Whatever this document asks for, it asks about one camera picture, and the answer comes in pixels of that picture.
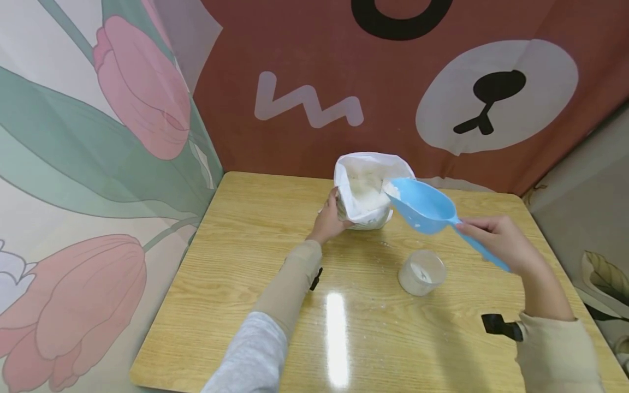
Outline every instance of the blue plastic scoop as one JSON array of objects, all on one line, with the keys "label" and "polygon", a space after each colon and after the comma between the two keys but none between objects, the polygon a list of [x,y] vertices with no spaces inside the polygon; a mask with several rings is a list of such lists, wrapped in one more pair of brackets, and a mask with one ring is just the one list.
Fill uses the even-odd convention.
[{"label": "blue plastic scoop", "polygon": [[473,249],[478,251],[485,259],[491,261],[499,268],[509,272],[509,267],[502,260],[493,255],[478,241],[463,235],[456,228],[461,220],[457,216],[457,208],[447,195],[438,189],[414,179],[398,178],[389,179],[392,185],[399,191],[399,198],[387,192],[393,206],[404,217],[406,222],[417,232],[432,235],[443,230],[446,225],[452,228]]}]

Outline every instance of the black clip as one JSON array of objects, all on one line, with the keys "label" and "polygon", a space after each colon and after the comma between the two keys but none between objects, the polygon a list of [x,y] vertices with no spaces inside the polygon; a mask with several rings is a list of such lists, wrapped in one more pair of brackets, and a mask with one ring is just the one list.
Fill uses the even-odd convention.
[{"label": "black clip", "polygon": [[505,323],[503,316],[500,314],[483,314],[481,318],[485,331],[490,335],[503,335],[511,338],[513,341],[524,341],[522,329],[520,329],[518,323]]},{"label": "black clip", "polygon": [[317,273],[316,277],[313,280],[313,285],[310,286],[311,291],[314,291],[314,289],[316,288],[316,285],[319,284],[319,276],[321,275],[322,271],[323,271],[323,267],[320,267],[319,273]]}]

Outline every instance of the hand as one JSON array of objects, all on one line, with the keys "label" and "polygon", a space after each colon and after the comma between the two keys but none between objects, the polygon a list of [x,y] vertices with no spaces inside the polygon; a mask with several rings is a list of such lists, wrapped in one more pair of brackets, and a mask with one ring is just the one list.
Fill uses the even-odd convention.
[{"label": "hand", "polygon": [[334,187],[330,191],[328,200],[325,201],[323,205],[323,209],[321,209],[321,212],[319,212],[319,215],[315,219],[313,230],[306,240],[314,240],[320,245],[323,245],[352,225],[353,222],[349,220],[341,221],[338,218],[337,187]]},{"label": "hand", "polygon": [[548,264],[509,216],[463,218],[457,229],[476,239],[519,276],[546,272]]}]

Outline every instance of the bear nose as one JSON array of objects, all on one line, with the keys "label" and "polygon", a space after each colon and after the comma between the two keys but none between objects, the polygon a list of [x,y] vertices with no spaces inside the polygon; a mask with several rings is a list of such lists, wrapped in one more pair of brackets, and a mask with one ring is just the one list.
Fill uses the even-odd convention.
[{"label": "bear nose", "polygon": [[474,95],[485,103],[478,117],[464,121],[454,127],[452,131],[457,134],[463,134],[472,131],[478,127],[483,135],[489,135],[494,132],[494,126],[487,115],[491,106],[496,101],[501,101],[519,93],[526,84],[526,77],[518,70],[499,71],[487,74],[474,84]]},{"label": "bear nose", "polygon": [[526,77],[518,70],[492,72],[476,81],[474,95],[490,104],[515,96],[525,84]]}]

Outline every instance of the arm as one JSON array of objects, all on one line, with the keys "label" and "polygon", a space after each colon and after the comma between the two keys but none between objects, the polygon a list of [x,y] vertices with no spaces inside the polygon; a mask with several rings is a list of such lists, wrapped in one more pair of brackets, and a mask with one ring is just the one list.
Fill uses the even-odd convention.
[{"label": "arm", "polygon": [[529,393],[604,392],[592,340],[574,317],[559,280],[542,254],[507,217],[465,219],[457,228],[481,242],[522,278],[525,310],[517,343]]},{"label": "arm", "polygon": [[352,225],[333,189],[306,240],[292,249],[232,339],[202,393],[277,392],[301,304],[321,267],[321,246]]}]

